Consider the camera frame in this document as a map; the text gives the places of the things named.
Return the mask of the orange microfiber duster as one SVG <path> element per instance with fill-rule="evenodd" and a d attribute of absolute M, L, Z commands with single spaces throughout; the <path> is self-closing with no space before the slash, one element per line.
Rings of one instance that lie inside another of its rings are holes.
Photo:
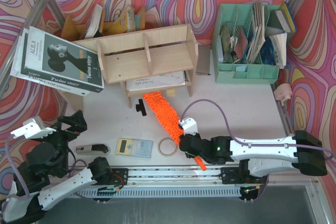
<path fill-rule="evenodd" d="M 143 94 L 142 97 L 165 132 L 179 147 L 180 137 L 183 135 L 183 130 L 179 126 L 179 121 L 181 119 L 175 109 L 168 103 L 160 91 Z"/>

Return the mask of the beige and blue calculator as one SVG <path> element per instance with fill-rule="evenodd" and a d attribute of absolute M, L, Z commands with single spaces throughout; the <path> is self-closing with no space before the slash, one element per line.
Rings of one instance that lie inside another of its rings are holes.
<path fill-rule="evenodd" d="M 152 140 L 119 138 L 115 152 L 117 155 L 132 156 L 139 158 L 151 158 L 152 148 L 153 148 Z"/>

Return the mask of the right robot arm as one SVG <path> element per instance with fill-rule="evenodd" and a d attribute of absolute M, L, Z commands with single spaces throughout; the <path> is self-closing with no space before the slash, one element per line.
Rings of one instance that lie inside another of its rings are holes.
<path fill-rule="evenodd" d="M 327 175 L 322 142 L 306 131 L 268 140 L 247 140 L 217 136 L 210 140 L 199 134 L 181 136 L 179 148 L 188 158 L 200 157 L 212 165 L 246 162 L 253 177 L 297 169 L 308 176 Z"/>

